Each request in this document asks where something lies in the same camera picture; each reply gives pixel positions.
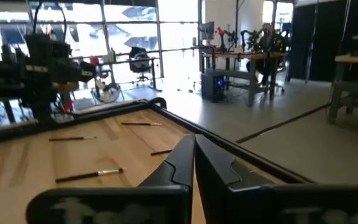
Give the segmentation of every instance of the chair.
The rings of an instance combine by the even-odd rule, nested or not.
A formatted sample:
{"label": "chair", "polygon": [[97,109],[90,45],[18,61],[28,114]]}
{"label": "chair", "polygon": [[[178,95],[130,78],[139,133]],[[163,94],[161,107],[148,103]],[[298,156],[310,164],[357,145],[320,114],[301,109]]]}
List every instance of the chair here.
{"label": "chair", "polygon": [[[129,59],[142,59],[148,58],[146,49],[142,47],[132,47],[131,52],[129,52]],[[129,62],[129,68],[134,73],[141,73],[141,76],[137,77],[137,81],[132,81],[132,84],[136,82],[136,86],[139,86],[139,82],[145,82],[145,80],[152,81],[151,78],[146,77],[144,75],[145,72],[150,72],[151,66],[150,61],[143,61],[143,62]]]}

